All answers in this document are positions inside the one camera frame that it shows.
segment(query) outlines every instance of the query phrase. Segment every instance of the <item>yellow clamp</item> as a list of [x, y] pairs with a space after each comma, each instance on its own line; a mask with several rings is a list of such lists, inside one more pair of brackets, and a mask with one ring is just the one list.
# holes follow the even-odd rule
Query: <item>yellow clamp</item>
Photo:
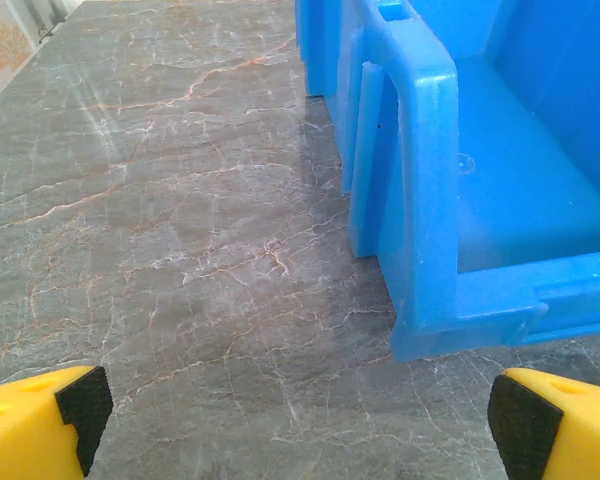
[[0, 385], [0, 480], [86, 477], [112, 409], [102, 367]]
[[493, 384], [488, 418], [511, 480], [600, 479], [600, 387], [508, 369]]

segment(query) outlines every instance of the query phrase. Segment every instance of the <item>black rubber pad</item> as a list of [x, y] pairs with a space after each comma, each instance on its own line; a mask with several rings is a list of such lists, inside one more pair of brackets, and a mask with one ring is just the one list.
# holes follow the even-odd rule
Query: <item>black rubber pad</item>
[[103, 367], [96, 367], [56, 393], [65, 425], [78, 432], [76, 453], [82, 473], [89, 475], [102, 432], [113, 410], [113, 399]]
[[563, 412], [510, 377], [496, 378], [489, 426], [511, 480], [542, 480]]

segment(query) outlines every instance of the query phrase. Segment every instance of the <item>blue plastic bin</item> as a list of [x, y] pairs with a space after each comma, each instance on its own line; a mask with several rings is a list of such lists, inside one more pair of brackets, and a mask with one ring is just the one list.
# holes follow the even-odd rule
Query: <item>blue plastic bin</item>
[[600, 332], [600, 0], [296, 0], [399, 360]]

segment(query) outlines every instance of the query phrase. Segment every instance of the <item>marble countertop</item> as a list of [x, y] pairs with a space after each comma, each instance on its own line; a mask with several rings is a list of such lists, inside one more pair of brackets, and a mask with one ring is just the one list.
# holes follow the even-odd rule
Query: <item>marble countertop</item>
[[0, 382], [101, 363], [92, 479], [505, 478], [494, 377], [600, 336], [396, 364], [291, 0], [83, 4], [0, 95]]

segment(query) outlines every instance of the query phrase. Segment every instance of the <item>marble veining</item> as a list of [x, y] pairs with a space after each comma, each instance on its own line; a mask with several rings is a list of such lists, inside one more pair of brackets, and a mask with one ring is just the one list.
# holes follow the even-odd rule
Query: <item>marble veining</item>
[[505, 478], [493, 378], [600, 336], [396, 364], [291, 0], [83, 4], [0, 95], [0, 382], [101, 363], [92, 479]]

